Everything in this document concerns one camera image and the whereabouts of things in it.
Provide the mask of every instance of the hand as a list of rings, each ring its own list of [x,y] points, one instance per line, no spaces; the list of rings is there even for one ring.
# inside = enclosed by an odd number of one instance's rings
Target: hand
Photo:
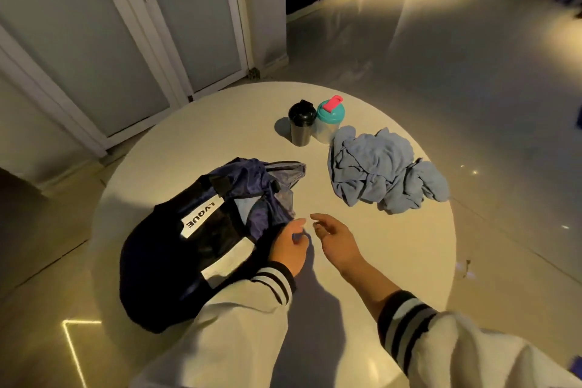
[[[305,222],[305,218],[301,218],[288,223],[273,243],[269,255],[269,260],[280,262],[293,276],[298,275],[305,264],[305,255],[309,246],[309,238],[302,234]],[[294,234],[301,234],[301,236],[296,236],[299,240],[293,240]]]
[[[321,239],[325,257],[338,271],[345,275],[358,267],[364,260],[356,244],[356,240],[347,226],[336,218],[324,213],[312,213],[311,219],[316,220],[313,227]]]

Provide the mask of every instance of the shiny floor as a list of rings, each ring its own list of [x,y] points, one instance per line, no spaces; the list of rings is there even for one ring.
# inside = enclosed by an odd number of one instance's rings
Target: shiny floor
[[[562,365],[582,354],[582,21],[546,0],[336,0],[290,23],[288,46],[270,79],[362,98],[449,180],[449,308]],[[51,199],[11,186],[2,386],[124,387],[144,364],[105,334],[85,263],[92,211],[128,146]]]

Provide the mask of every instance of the white table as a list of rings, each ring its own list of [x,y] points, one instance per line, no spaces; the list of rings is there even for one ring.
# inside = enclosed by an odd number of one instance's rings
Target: white table
[[[426,200],[421,209],[400,215],[363,202],[349,208],[333,193],[328,147],[312,138],[298,148],[275,131],[295,102],[318,105],[335,94],[344,97],[344,125],[358,134],[388,127],[411,142],[416,157],[426,158],[418,143],[376,108],[332,89],[290,82],[242,85],[203,98],[150,130],[125,157],[95,214],[91,267],[104,327],[134,371],[174,342],[184,326],[156,336],[129,321],[118,296],[121,246],[155,204],[235,157],[307,164],[305,178],[293,189],[297,217],[334,215],[350,227],[374,266],[434,308],[445,308],[455,270],[450,205]],[[325,259],[311,225],[306,227],[315,242],[297,279],[273,386],[386,386],[400,371],[381,348],[358,295]]]

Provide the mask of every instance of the crumpled cloth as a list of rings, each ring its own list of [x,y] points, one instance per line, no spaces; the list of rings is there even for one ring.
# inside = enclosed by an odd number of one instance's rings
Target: crumpled cloth
[[[418,209],[424,197],[444,202],[449,185],[434,164],[414,161],[410,142],[388,128],[376,135],[344,126],[336,132],[328,157],[333,190],[348,206],[358,200],[380,203],[389,213]]]

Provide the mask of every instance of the teal lid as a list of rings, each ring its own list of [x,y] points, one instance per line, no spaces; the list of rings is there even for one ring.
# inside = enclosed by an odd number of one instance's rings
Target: teal lid
[[[324,109],[324,105],[328,101],[329,100],[325,100],[324,102],[321,102],[319,104],[319,106],[317,107],[317,118],[322,120],[324,123],[327,123],[327,124],[341,123],[343,118],[346,116],[346,109],[340,103],[339,105],[334,107],[331,112],[327,112]]]

